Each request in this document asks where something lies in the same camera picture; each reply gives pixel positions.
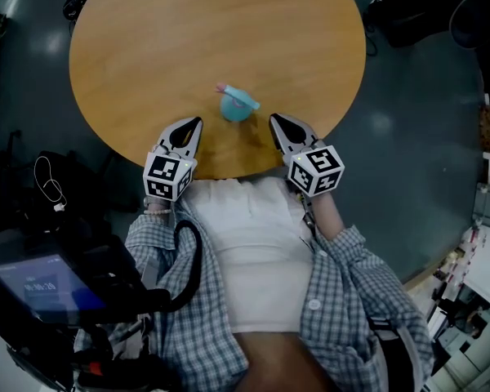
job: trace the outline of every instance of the blue spray bottle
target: blue spray bottle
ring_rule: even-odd
[[[228,84],[219,82],[216,91],[223,93],[220,102],[221,114],[231,122],[240,122],[251,116],[253,110],[258,110],[260,104],[254,101],[246,91],[239,90]]]

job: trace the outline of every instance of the plaid shirt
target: plaid shirt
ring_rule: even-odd
[[[157,354],[181,378],[183,389],[233,390],[247,372],[247,359],[230,331],[220,269],[207,234],[186,201],[174,204],[171,220],[196,224],[203,240],[202,277],[193,300],[171,314],[156,314],[149,335],[150,352]],[[156,216],[142,215],[129,229],[126,246],[142,272],[148,257],[158,260],[157,287],[171,297],[189,279],[195,251],[194,236],[180,232],[174,245],[174,225]],[[375,335],[367,317],[384,317],[394,327],[406,327],[415,342],[424,380],[433,365],[425,321],[386,263],[363,247],[355,227],[332,241],[316,234],[311,247],[314,268],[301,314],[300,337],[310,353],[342,390],[379,391],[381,374]],[[127,324],[105,327],[111,343]],[[80,331],[76,350],[90,347]]]

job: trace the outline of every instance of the gray floor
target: gray floor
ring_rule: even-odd
[[[65,0],[0,0],[12,21],[0,60],[0,149],[21,129],[19,162],[42,149],[78,152],[98,168],[109,148],[88,127],[69,83]],[[364,9],[370,0],[356,0]],[[470,225],[481,168],[479,69],[447,33],[393,49],[379,33],[349,113],[327,138],[346,171],[335,192],[348,224],[404,281],[448,249]],[[142,192],[140,167],[113,164],[110,189]],[[122,236],[134,216],[110,217]]]

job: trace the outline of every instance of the table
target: table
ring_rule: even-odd
[[[363,24],[354,0],[88,0],[70,50],[83,116],[140,165],[163,128],[203,118],[196,178],[281,164],[269,116],[296,116],[320,137],[359,89]],[[218,82],[261,103],[244,122],[220,114]]]

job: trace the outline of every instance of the person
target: person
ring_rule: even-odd
[[[176,249],[176,223],[193,222],[203,241],[193,299],[156,314],[149,334],[150,352],[183,390],[421,390],[433,357],[420,311],[355,226],[345,227],[330,192],[311,204],[315,234],[301,202],[274,177],[197,180],[173,204],[146,199],[126,246],[141,273],[153,260],[157,287],[174,297],[189,279],[194,236],[181,231]],[[376,317],[401,333],[412,383],[390,375]],[[123,325],[109,332],[112,344]],[[76,349],[88,341],[80,332]]]

